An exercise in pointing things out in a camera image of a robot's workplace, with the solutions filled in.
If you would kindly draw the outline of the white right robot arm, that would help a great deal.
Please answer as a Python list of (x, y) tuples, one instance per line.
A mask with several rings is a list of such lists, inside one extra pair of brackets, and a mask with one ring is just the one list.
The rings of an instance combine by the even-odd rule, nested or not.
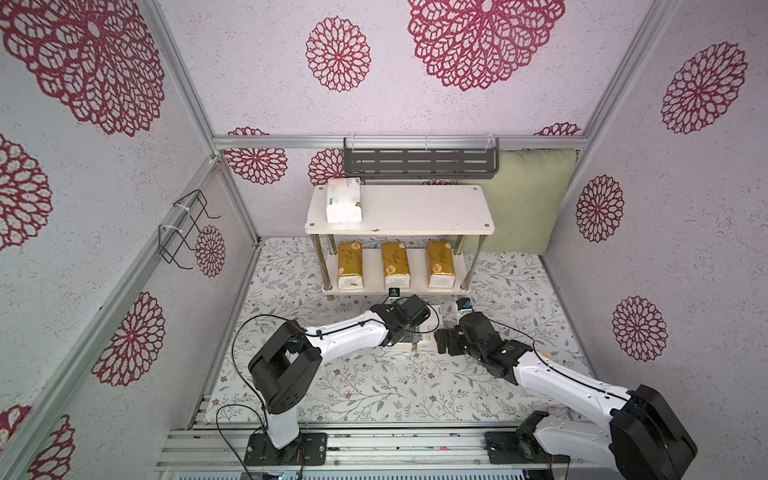
[(436, 331), (437, 349), (475, 359), (494, 378), (550, 397), (583, 416), (560, 420), (536, 410), (510, 435), (487, 437), (489, 458), (527, 462), (584, 460), (625, 479), (680, 479), (698, 447), (663, 395), (640, 385), (610, 385), (558, 365), (532, 336), (505, 339), (499, 322), (471, 311), (458, 325)]

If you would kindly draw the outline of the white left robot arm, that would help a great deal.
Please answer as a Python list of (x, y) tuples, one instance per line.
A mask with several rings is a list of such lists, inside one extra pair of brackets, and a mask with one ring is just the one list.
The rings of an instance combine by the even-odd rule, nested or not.
[(440, 316), (412, 295), (380, 303), (347, 320), (304, 328), (286, 320), (248, 363), (252, 385), (266, 414), (266, 435), (282, 450), (300, 436), (298, 404), (327, 363), (374, 347), (392, 347), (408, 336), (434, 333)]

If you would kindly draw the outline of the gold tissue pack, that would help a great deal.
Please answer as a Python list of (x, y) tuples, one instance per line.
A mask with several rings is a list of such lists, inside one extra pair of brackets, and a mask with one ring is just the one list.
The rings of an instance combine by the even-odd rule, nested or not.
[(337, 286), (340, 290), (357, 290), (364, 287), (361, 242), (346, 242), (338, 246), (337, 270)]
[(386, 288), (409, 289), (411, 270), (408, 252), (403, 242), (387, 242), (381, 246)]
[(430, 241), (426, 246), (429, 288), (451, 289), (456, 282), (453, 249), (448, 242)]

